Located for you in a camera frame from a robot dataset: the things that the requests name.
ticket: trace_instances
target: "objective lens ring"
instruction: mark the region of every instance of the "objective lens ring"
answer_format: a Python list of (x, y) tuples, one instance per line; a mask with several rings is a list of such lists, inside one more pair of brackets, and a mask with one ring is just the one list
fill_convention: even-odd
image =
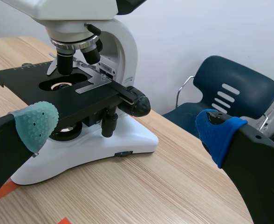
[(93, 35), (91, 38), (87, 40), (84, 40), (82, 42), (76, 42), (76, 43), (59, 42), (53, 39), (50, 39), (50, 40), (51, 40), (51, 43), (57, 48), (64, 49), (64, 50), (80, 50), (80, 49), (85, 49), (93, 46), (99, 40), (99, 37), (96, 35)]

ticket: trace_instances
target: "power switch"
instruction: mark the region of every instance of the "power switch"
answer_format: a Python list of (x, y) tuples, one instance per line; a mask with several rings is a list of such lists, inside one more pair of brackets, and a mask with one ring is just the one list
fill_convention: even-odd
[(128, 155), (132, 155), (133, 151), (126, 151), (126, 152), (121, 152), (121, 153), (115, 153), (115, 157), (126, 157)]

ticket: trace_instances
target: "chair backrest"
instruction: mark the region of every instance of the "chair backrest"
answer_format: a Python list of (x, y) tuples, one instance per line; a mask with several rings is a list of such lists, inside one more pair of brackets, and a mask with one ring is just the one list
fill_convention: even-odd
[(231, 116), (258, 119), (274, 101), (274, 80), (220, 56), (205, 59), (193, 83), (201, 103)]

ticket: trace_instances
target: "dark blue chair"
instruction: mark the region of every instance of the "dark blue chair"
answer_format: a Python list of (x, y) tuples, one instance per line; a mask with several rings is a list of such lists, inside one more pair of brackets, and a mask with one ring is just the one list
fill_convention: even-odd
[[(178, 106), (180, 91), (192, 78), (203, 98), (199, 103)], [(231, 116), (259, 119), (273, 101), (274, 80), (226, 58), (211, 56), (179, 89), (176, 108), (163, 116), (199, 138), (195, 119), (201, 111), (215, 108)]]

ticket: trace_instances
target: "objective lens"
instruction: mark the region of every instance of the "objective lens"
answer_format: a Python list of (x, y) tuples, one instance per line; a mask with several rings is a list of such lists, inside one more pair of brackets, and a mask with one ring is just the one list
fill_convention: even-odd
[(100, 53), (95, 44), (88, 48), (82, 49), (81, 52), (88, 64), (96, 64), (101, 59)]
[(68, 76), (73, 71), (73, 55), (57, 52), (57, 70), (63, 76)]

